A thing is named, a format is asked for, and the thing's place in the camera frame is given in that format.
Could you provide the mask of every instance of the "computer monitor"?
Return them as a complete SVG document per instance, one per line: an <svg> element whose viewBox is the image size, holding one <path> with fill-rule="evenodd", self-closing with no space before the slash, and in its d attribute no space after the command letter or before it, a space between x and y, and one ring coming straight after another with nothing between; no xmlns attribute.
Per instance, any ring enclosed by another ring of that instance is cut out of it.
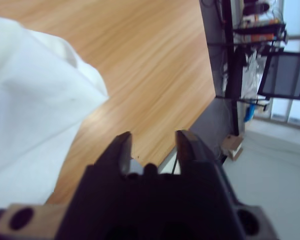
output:
<svg viewBox="0 0 300 240"><path fill-rule="evenodd" d="M300 53L270 52L258 94L300 100Z"/></svg>

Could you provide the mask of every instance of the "white cloth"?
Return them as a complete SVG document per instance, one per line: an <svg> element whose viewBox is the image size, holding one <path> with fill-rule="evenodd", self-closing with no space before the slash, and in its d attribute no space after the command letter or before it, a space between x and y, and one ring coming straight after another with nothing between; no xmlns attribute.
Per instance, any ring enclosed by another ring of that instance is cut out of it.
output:
<svg viewBox="0 0 300 240"><path fill-rule="evenodd" d="M82 120L107 99L65 40L0 17L0 208L48 199Z"/></svg>

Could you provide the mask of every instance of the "desk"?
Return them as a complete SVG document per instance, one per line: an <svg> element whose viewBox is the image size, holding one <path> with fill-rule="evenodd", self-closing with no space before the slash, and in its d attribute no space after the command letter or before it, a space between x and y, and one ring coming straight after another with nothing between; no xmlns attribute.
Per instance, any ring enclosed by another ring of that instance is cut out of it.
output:
<svg viewBox="0 0 300 240"><path fill-rule="evenodd" d="M83 123L50 204L71 200L87 165L125 131L132 157L159 165L215 97L199 0L0 0L0 16L67 40L110 99Z"/></svg>

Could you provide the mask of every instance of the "cardboard box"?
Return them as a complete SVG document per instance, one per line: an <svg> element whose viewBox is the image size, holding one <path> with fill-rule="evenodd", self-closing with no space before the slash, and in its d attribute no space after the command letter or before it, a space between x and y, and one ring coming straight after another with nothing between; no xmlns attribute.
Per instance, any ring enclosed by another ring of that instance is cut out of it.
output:
<svg viewBox="0 0 300 240"><path fill-rule="evenodd" d="M227 135L222 142L222 153L233 161L237 160L243 151L242 141L244 139L241 136Z"/></svg>

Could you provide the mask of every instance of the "blue object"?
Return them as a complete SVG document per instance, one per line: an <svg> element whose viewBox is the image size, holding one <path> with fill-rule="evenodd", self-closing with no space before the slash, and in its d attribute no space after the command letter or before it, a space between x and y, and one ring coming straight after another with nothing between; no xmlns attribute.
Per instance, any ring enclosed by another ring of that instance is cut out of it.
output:
<svg viewBox="0 0 300 240"><path fill-rule="evenodd" d="M252 119L252 117L254 116L254 112L256 109L256 105L255 104L250 104L245 111L245 116L244 116L244 122L248 122Z"/></svg>

